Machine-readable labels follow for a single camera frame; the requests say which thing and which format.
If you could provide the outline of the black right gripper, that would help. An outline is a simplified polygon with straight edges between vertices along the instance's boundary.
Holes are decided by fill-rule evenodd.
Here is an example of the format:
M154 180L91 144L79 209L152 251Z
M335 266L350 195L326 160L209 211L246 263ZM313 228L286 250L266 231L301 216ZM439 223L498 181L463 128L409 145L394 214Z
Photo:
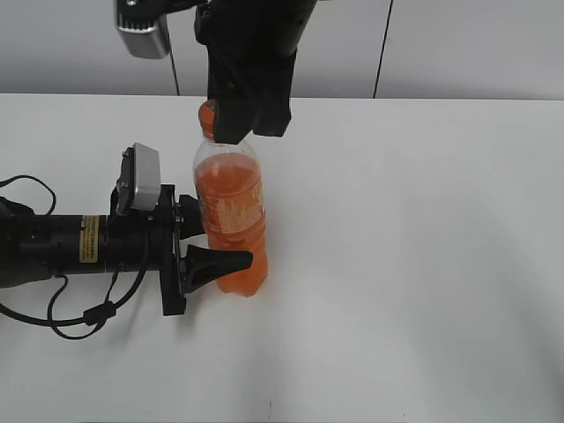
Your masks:
M207 98L215 103L218 144L239 144L250 132L282 137L291 121L293 54L315 1L209 1L197 7L195 35L207 46ZM246 57L247 92L223 54Z

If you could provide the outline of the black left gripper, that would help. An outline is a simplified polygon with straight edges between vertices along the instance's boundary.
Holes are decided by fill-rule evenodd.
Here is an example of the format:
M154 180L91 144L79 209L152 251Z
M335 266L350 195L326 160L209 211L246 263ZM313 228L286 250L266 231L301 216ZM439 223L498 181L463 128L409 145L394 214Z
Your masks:
M184 294L194 293L218 278L245 271L253 263L253 254L249 251L189 245L186 256L180 260L179 279L179 254L174 246L177 232L174 186L161 186L157 206L151 212L132 210L121 216L117 213L118 199L118 192L114 190L108 216L107 270L134 271L137 276L126 294L115 302L117 308L133 297L148 271L157 271L163 315L181 315L187 306ZM196 198L180 195L177 211L181 240L205 233Z

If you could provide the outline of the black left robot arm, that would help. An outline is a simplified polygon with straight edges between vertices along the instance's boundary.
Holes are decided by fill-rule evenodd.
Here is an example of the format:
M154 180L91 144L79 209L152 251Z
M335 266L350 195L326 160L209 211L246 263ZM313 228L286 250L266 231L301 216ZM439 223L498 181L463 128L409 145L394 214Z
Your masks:
M186 297L208 283L248 269L249 251L217 251L180 242L203 234L198 201L176 197L165 184L153 211L117 212L110 197L108 215L34 214L4 201L1 209L1 286L21 286L56 275L157 271L164 315L181 315Z

